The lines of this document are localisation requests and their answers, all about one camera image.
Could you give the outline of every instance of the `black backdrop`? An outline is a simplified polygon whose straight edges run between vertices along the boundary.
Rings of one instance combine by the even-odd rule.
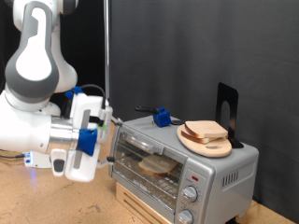
[[[232,86],[236,138],[260,151],[254,196],[299,223],[299,1],[111,2],[114,115],[215,119],[218,83]]]
[[[65,60],[78,73],[78,85],[97,84],[105,88],[105,39],[103,1],[79,1],[76,11],[61,19],[61,45]],[[4,64],[20,43],[20,32],[13,25],[12,9],[0,0],[0,80]],[[90,94],[99,94],[88,90]],[[63,93],[52,96],[58,106],[64,102]]]

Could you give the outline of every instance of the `black plate holder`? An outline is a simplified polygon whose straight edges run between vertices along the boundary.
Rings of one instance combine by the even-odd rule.
[[[232,144],[232,148],[242,148],[244,147],[239,141],[235,139],[235,123],[236,123],[236,112],[237,112],[237,102],[238,93],[237,90],[223,84],[218,84],[218,96],[216,105],[216,122],[221,125],[221,110],[222,104],[227,102],[230,106],[230,123],[228,130],[228,140]]]

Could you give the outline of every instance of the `metal pole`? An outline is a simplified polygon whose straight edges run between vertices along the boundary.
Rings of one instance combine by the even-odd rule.
[[[110,99],[110,0],[104,0],[104,23],[105,23],[105,87],[106,98]]]

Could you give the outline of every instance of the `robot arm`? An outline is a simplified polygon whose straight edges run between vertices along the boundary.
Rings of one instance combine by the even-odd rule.
[[[14,23],[21,31],[20,47],[6,68],[6,90],[0,96],[0,148],[50,154],[54,175],[89,182],[100,162],[100,144],[107,140],[112,108],[105,97],[72,91],[69,119],[49,103],[58,91],[77,82],[75,69],[60,51],[58,13],[69,14],[78,0],[15,0]],[[97,117],[100,124],[90,122]]]

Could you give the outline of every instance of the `ventilation slots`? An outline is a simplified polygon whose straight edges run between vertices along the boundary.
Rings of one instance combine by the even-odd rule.
[[[250,176],[253,174],[253,162],[247,164],[240,169],[231,172],[230,174],[226,175],[222,180],[222,188],[225,189],[236,182]]]

